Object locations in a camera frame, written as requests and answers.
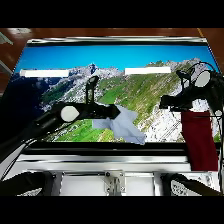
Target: white cloth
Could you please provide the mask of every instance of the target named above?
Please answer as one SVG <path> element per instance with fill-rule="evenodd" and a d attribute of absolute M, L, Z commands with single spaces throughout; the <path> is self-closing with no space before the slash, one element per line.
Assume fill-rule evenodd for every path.
<path fill-rule="evenodd" d="M 120 105 L 115 105 L 120 114 L 115 119 L 93 119 L 92 127 L 98 129 L 108 128 L 114 132 L 114 138 L 124 138 L 127 142 L 145 144 L 145 134 L 138 130 L 132 123 L 138 116 L 135 111 L 130 111 Z"/>

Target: blue sky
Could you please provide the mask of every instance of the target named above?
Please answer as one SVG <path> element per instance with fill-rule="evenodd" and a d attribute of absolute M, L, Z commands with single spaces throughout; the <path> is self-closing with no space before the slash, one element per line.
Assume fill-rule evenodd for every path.
<path fill-rule="evenodd" d="M 54 46 L 26 47 L 16 66 L 20 69 L 58 69 L 87 66 L 95 63 L 100 68 L 144 67 L 150 62 L 168 60 L 180 62 L 192 58 L 217 66 L 207 46 Z"/>

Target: wooden floor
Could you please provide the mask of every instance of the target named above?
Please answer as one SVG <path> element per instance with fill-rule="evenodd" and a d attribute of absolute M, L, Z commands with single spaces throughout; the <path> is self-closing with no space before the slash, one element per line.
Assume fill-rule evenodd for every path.
<path fill-rule="evenodd" d="M 0 28 L 13 45 L 0 44 L 0 60 L 11 70 L 29 39 L 75 36 L 193 36 L 206 37 L 224 72 L 224 28 L 29 28 L 23 33 L 16 28 Z M 3 93 L 9 77 L 0 72 L 0 93 Z"/>

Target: white rectangle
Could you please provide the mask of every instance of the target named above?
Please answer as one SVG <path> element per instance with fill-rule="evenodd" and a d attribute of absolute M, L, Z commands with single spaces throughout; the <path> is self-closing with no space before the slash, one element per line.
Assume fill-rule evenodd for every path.
<path fill-rule="evenodd" d="M 68 77 L 68 70 L 21 70 L 20 76 L 25 77 L 42 77 L 42 78 L 50 78 L 50 77 Z"/>
<path fill-rule="evenodd" d="M 125 68 L 125 75 L 171 73 L 170 67 Z"/>

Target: red cloth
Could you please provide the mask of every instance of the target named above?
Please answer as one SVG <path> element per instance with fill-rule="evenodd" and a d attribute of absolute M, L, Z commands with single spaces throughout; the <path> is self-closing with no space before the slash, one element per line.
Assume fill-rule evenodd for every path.
<path fill-rule="evenodd" d="M 209 111 L 181 112 L 182 135 L 187 144 L 192 171 L 218 171 L 218 155 L 208 116 Z"/>

